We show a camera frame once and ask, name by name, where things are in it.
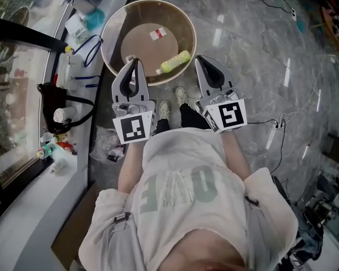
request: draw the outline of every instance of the sneaker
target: sneaker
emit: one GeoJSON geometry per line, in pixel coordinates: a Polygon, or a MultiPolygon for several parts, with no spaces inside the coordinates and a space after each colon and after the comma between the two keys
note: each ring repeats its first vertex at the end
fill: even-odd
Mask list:
{"type": "Polygon", "coordinates": [[[166,100],[159,105],[159,119],[170,121],[170,103],[166,100]]]}
{"type": "Polygon", "coordinates": [[[179,103],[179,106],[181,106],[184,103],[188,103],[187,100],[187,92],[184,88],[176,88],[176,96],[177,96],[177,102],[179,103]]]}

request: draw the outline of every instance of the gray marble floor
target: gray marble floor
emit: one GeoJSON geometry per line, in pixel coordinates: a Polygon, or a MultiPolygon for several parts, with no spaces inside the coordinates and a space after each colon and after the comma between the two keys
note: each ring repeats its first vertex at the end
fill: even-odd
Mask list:
{"type": "MultiPolygon", "coordinates": [[[[233,84],[245,99],[249,121],[278,120],[282,113],[296,112],[306,104],[296,116],[283,116],[288,123],[282,162],[274,172],[281,182],[288,179],[291,199],[297,200],[320,171],[338,176],[339,165],[321,154],[321,146],[328,132],[339,135],[339,55],[332,53],[331,45],[321,32],[308,29],[312,21],[306,10],[318,7],[311,0],[287,0],[297,12],[295,22],[284,11],[269,8],[258,0],[165,1],[189,15],[197,32],[197,54],[213,57],[231,70],[233,84]],[[216,41],[215,33],[220,33],[216,41]],[[288,60],[290,78],[286,87],[288,60]]],[[[266,2],[290,10],[283,0],[266,2]]],[[[106,127],[112,126],[112,101],[107,95],[111,80],[108,75],[103,83],[96,121],[106,127]]],[[[173,92],[177,86],[187,89],[192,103],[199,98],[193,67],[167,84],[150,88],[151,98],[171,102],[172,128],[180,126],[173,92]]],[[[260,124],[236,131],[254,171],[260,167],[273,170],[279,163],[284,130],[275,131],[267,150],[271,130],[271,124],[260,124]]],[[[120,164],[106,166],[91,160],[90,175],[100,187],[113,187],[119,168],[120,164]]]]}

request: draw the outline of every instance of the yellow-green object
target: yellow-green object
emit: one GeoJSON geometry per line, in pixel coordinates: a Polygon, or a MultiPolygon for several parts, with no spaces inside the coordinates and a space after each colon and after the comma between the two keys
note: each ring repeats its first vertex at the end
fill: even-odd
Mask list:
{"type": "Polygon", "coordinates": [[[171,72],[177,66],[180,66],[181,64],[184,64],[190,61],[190,59],[191,59],[190,53],[187,50],[182,51],[181,53],[177,54],[175,57],[172,57],[171,59],[163,62],[160,65],[160,69],[157,69],[157,74],[171,72]]]}

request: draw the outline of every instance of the white t-shirt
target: white t-shirt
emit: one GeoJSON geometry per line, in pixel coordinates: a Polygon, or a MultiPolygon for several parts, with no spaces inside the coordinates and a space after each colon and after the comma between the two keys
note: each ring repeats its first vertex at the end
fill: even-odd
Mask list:
{"type": "Polygon", "coordinates": [[[173,246],[195,229],[221,235],[247,262],[245,192],[255,192],[257,199],[265,194],[271,212],[282,210],[282,218],[275,221],[295,230],[291,234],[279,226],[282,237],[291,237],[283,238],[285,252],[294,240],[296,218],[268,169],[242,182],[227,168],[221,138],[212,130],[182,128],[153,136],[144,149],[143,170],[127,203],[148,271],[156,271],[173,246]],[[263,177],[260,180],[266,183],[258,185],[255,177],[263,177]]]}

